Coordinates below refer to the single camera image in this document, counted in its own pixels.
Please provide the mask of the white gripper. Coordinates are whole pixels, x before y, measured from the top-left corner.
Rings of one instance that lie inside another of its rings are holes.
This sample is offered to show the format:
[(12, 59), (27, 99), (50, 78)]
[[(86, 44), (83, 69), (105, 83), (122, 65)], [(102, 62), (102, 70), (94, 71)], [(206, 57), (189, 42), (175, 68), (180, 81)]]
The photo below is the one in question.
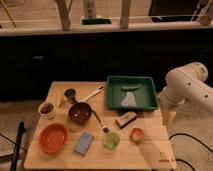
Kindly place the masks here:
[(176, 112), (173, 110), (174, 103), (168, 98), (166, 88), (158, 94), (158, 100), (162, 113), (162, 123), (164, 126), (169, 126), (176, 116)]

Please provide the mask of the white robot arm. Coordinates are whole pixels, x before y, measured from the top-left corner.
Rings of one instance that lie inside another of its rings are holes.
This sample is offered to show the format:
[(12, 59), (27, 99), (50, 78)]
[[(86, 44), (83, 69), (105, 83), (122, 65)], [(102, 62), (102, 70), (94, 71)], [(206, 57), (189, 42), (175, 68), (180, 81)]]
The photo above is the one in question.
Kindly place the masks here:
[(207, 78), (207, 67), (200, 62), (174, 68), (166, 74), (166, 86), (158, 94), (164, 126), (171, 123), (176, 115), (174, 108), (185, 100), (193, 101), (213, 114), (213, 87), (205, 84)]

